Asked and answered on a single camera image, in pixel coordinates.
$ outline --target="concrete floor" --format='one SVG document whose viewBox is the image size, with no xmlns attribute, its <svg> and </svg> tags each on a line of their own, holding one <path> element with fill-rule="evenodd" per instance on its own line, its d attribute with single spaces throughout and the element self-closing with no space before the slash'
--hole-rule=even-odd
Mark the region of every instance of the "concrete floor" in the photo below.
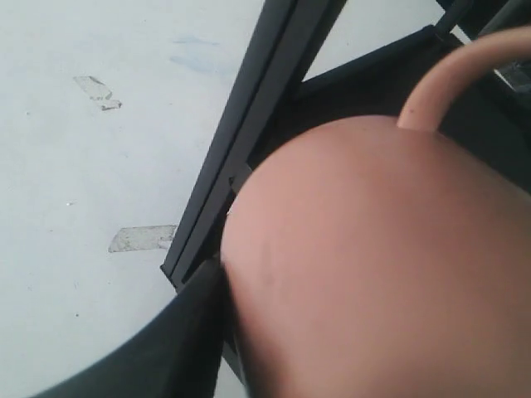
<svg viewBox="0 0 531 398">
<path fill-rule="evenodd" d="M 177 224 L 261 0 L 0 2 L 0 396 L 23 398 L 132 337 L 174 296 L 164 250 L 109 253 L 122 227 Z M 351 0 L 309 76 L 441 15 Z M 101 111 L 73 80 L 120 100 Z M 217 396 L 243 396 L 222 368 Z"/>
</svg>

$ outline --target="white floor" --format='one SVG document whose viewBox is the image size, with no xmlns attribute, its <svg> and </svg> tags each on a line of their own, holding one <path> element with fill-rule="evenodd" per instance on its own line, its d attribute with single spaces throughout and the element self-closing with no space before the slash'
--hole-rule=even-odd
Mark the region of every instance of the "white floor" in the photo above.
<svg viewBox="0 0 531 398">
<path fill-rule="evenodd" d="M 118 229 L 177 224 L 261 0 L 0 1 L 0 396 L 23 398 L 132 337 L 174 295 L 164 250 Z M 351 0 L 309 75 L 434 22 L 435 0 Z M 74 82 L 123 103 L 101 111 Z M 223 367 L 217 396 L 243 396 Z"/>
</svg>

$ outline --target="curved black edge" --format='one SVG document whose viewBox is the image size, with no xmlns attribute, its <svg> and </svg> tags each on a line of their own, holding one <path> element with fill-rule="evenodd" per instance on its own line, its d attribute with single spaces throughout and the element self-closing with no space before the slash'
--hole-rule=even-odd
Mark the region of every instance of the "curved black edge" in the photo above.
<svg viewBox="0 0 531 398">
<path fill-rule="evenodd" d="M 205 261 L 183 291 L 135 337 L 35 398 L 212 398 L 222 358 L 227 295 L 219 262 Z"/>
</svg>

